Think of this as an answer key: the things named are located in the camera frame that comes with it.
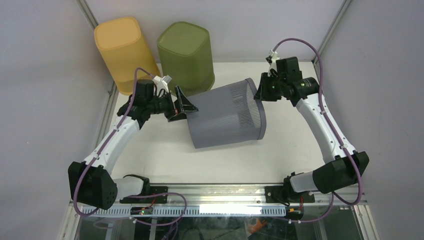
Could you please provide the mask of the grey plastic basket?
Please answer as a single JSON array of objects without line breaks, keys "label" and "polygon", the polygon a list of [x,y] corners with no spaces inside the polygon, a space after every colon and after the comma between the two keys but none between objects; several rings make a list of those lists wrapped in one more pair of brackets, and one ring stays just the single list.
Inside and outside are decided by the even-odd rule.
[{"label": "grey plastic basket", "polygon": [[263,103],[254,98],[251,78],[192,95],[197,112],[187,113],[187,125],[196,149],[262,140],[267,119]]}]

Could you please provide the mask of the green plastic basket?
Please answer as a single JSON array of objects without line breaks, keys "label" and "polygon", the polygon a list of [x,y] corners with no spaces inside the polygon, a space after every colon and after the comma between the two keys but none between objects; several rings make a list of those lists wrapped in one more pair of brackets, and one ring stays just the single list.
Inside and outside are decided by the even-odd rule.
[{"label": "green plastic basket", "polygon": [[157,39],[162,73],[171,77],[168,87],[179,86],[188,97],[209,91],[215,83],[209,31],[196,24],[178,21]]}]

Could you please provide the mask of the yellow plastic basket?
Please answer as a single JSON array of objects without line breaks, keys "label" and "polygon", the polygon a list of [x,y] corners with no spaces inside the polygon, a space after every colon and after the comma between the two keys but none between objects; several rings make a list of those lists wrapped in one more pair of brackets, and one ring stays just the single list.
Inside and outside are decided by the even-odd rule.
[{"label": "yellow plastic basket", "polygon": [[121,17],[99,24],[94,29],[94,40],[121,94],[132,94],[136,68],[143,68],[154,76],[161,74],[134,17]]}]

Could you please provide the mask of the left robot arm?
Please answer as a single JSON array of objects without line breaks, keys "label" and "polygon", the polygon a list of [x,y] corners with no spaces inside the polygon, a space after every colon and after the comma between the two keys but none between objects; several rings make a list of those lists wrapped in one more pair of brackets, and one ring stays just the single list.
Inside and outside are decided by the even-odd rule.
[{"label": "left robot arm", "polygon": [[99,145],[84,160],[70,164],[68,179],[75,208],[81,203],[95,210],[107,210],[115,201],[125,198],[132,197],[138,203],[149,200],[151,190],[146,177],[129,174],[113,179],[111,174],[126,145],[152,115],[162,114],[168,122],[175,122],[198,112],[179,86],[174,88],[173,100],[166,85],[169,79],[156,76],[152,80],[137,80],[133,93],[118,110],[115,123]]}]

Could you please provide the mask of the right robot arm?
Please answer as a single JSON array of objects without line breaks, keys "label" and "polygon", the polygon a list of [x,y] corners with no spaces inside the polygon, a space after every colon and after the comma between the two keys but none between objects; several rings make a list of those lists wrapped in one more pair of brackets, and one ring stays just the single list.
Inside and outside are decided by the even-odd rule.
[{"label": "right robot arm", "polygon": [[287,176],[281,197],[294,203],[306,192],[328,194],[359,184],[369,156],[364,151],[358,152],[334,123],[318,81],[303,77],[296,57],[268,56],[266,61],[269,69],[261,74],[254,98],[266,102],[290,101],[310,127],[325,163],[313,171]]}]

